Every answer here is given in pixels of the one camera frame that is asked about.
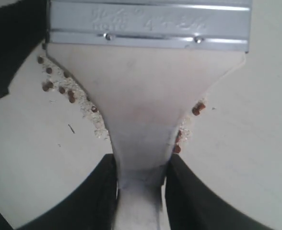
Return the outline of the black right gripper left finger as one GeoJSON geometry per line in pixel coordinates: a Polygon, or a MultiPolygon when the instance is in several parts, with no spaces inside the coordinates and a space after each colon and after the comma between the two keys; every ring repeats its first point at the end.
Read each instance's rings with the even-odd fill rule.
{"type": "Polygon", "coordinates": [[[116,163],[113,154],[106,154],[68,197],[20,229],[110,230],[116,206],[116,163]]]}

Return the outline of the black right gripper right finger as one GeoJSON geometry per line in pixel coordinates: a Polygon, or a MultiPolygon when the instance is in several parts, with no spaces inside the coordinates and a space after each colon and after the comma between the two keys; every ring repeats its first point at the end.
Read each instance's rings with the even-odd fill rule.
{"type": "Polygon", "coordinates": [[[165,201],[173,230],[282,230],[282,168],[241,158],[194,172],[174,154],[165,201]]]}

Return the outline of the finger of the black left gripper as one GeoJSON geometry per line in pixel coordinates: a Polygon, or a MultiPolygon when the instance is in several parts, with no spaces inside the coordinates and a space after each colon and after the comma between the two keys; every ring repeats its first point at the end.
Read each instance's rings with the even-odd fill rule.
{"type": "Polygon", "coordinates": [[[18,0],[0,6],[0,99],[33,49],[46,37],[47,1],[18,0]]]}

